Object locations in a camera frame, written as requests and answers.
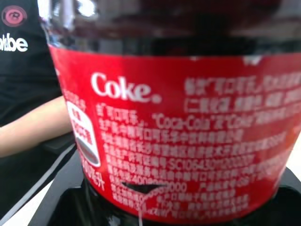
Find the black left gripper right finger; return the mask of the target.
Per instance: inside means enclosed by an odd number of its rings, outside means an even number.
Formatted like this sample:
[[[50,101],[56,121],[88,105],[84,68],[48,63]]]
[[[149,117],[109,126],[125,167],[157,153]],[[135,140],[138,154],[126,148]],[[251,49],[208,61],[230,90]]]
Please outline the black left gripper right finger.
[[[276,196],[251,218],[249,226],[301,226],[301,181],[286,168]]]

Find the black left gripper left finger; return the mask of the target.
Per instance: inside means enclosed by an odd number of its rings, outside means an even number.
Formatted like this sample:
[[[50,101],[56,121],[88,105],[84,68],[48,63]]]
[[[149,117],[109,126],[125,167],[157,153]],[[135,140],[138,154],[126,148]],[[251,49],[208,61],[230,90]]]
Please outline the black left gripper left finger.
[[[86,181],[54,181],[30,220],[30,226],[112,226],[103,212],[92,210]]]

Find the Coke bottle with red label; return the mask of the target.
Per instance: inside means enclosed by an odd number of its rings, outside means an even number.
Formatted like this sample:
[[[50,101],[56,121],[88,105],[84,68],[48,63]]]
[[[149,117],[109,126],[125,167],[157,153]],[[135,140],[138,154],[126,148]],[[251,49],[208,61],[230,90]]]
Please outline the Coke bottle with red label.
[[[38,0],[92,210],[249,226],[301,134],[301,0]]]

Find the black conveyor with grey edge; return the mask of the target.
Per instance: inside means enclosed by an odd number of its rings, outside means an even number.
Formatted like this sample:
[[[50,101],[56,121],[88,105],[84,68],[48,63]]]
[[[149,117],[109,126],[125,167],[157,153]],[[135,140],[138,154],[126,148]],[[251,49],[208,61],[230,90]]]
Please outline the black conveyor with grey edge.
[[[54,179],[75,151],[72,133],[0,158],[0,220],[22,199],[36,195]]]

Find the person in black printed shirt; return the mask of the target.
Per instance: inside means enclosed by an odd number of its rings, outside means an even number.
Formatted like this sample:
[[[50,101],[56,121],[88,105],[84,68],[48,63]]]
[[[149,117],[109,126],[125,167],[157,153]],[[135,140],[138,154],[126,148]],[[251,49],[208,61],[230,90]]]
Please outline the person in black printed shirt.
[[[37,0],[0,0],[0,127],[60,95]]]

